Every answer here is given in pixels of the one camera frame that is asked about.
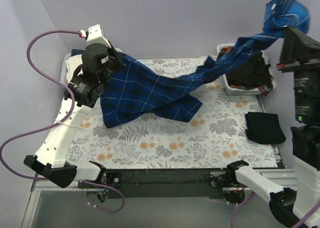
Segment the blue plaid cloth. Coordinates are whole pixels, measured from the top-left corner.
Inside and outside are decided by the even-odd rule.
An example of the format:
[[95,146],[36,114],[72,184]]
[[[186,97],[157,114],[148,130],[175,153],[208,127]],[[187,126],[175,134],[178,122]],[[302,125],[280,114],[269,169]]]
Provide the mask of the blue plaid cloth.
[[235,47],[217,61],[208,57],[194,73],[174,79],[155,74],[136,59],[122,54],[125,67],[112,74],[100,99],[106,127],[127,123],[149,111],[164,118],[189,122],[202,105],[189,95],[191,91],[267,49],[278,38],[283,38],[285,27],[296,27],[307,33],[309,21],[308,10],[299,2],[271,0],[266,5],[262,33],[239,38]]

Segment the gray floor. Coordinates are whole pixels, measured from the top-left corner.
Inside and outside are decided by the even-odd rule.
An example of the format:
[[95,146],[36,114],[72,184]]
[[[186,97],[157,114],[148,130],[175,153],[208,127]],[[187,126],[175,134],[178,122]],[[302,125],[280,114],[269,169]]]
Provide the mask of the gray floor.
[[[117,208],[120,200],[107,200],[104,206]],[[41,192],[33,228],[208,228],[230,227],[234,206],[212,202],[205,197],[128,198],[124,208],[108,214],[87,205],[83,191]],[[241,208],[236,228],[283,228],[259,197]]]

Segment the white laundry basket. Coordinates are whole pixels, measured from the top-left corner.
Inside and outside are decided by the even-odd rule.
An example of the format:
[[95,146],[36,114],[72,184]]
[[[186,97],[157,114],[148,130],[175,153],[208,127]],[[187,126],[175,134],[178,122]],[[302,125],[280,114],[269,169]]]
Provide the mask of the white laundry basket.
[[[219,54],[221,49],[223,49],[225,47],[229,47],[229,46],[233,47],[234,45],[235,44],[219,44],[217,46],[217,48],[216,48],[216,51]],[[265,61],[265,64],[268,64],[268,57],[265,55],[264,51],[261,51],[261,52],[262,52],[262,57],[263,57],[263,59]],[[258,88],[250,89],[250,90],[244,90],[244,89],[236,89],[236,88],[230,87],[229,84],[228,84],[227,77],[226,77],[225,74],[223,75],[223,80],[224,80],[225,87],[226,87],[226,93],[228,95],[259,95],[259,94],[261,94],[261,92],[259,91]],[[275,79],[273,79],[272,85],[273,85],[273,89],[275,89],[276,88]]]

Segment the plaid fabric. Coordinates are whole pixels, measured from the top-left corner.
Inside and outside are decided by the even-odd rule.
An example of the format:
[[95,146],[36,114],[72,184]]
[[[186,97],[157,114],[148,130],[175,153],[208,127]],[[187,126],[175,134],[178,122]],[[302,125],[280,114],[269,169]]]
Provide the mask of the plaid fabric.
[[283,37],[286,25],[305,33],[309,28],[308,10],[295,0],[272,0],[266,5],[264,17],[263,33],[239,38],[235,47],[216,62],[208,57],[194,73],[174,79],[157,75],[144,64],[123,54],[125,67],[112,74],[100,98],[106,127],[127,123],[149,111],[164,118],[189,122],[202,105],[189,95],[191,91],[268,48]]

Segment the table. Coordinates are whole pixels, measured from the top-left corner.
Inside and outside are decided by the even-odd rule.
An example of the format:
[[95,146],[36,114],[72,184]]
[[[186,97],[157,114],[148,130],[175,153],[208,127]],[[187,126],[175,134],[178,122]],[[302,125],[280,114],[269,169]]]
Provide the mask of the table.
[[[192,73],[205,58],[143,59],[157,74]],[[107,169],[215,168],[243,159],[253,167],[276,167],[271,145],[245,135],[245,113],[261,112],[256,96],[228,96],[222,78],[202,85],[192,96],[203,106],[189,123],[147,113],[107,129],[98,101],[74,138],[68,160],[94,160]]]

